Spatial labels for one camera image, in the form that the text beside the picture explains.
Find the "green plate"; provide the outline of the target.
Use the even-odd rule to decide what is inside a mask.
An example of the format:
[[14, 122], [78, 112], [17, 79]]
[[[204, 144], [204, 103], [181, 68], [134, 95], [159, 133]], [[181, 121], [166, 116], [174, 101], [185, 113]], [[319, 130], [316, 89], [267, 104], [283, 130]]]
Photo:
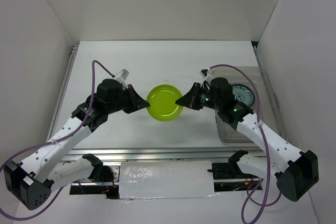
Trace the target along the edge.
[[182, 93], [175, 86], [169, 84], [156, 86], [146, 98], [146, 101], [150, 104], [147, 111], [157, 121], [175, 120], [183, 111], [183, 107], [175, 103], [181, 97]]

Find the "small blue floral plate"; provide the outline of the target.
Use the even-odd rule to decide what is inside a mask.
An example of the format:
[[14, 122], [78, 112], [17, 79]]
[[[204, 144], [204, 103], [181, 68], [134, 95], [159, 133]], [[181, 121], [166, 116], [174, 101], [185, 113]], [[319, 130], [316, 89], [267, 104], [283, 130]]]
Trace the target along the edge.
[[232, 88], [233, 88], [233, 95], [236, 100], [246, 104], [249, 107], [252, 107], [254, 105], [256, 100], [255, 94], [249, 87], [237, 83], [233, 84]]

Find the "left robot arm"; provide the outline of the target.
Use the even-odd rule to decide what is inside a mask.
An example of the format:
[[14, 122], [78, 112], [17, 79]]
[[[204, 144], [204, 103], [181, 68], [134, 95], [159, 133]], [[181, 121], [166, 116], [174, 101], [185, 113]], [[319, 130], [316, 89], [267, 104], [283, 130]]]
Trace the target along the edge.
[[105, 79], [96, 92], [77, 106], [66, 124], [46, 144], [19, 163], [4, 167], [7, 189], [28, 210], [39, 208], [51, 193], [76, 180], [93, 182], [103, 177], [103, 163], [93, 154], [61, 164], [61, 160], [82, 140], [104, 124], [112, 113], [127, 114], [149, 107], [131, 84]]

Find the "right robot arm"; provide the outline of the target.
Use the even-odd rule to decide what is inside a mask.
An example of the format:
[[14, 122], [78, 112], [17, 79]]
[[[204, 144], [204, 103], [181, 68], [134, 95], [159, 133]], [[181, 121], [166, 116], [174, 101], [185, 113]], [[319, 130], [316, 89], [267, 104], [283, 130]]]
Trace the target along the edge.
[[248, 151], [238, 151], [228, 160], [228, 170], [233, 177], [251, 174], [265, 179], [269, 175], [281, 194], [293, 202], [318, 182], [316, 154], [291, 145], [259, 120], [256, 112], [235, 99], [227, 79], [214, 78], [208, 88], [196, 82], [175, 103], [192, 110], [204, 107], [215, 110], [224, 123], [269, 154], [269, 159], [262, 159]]

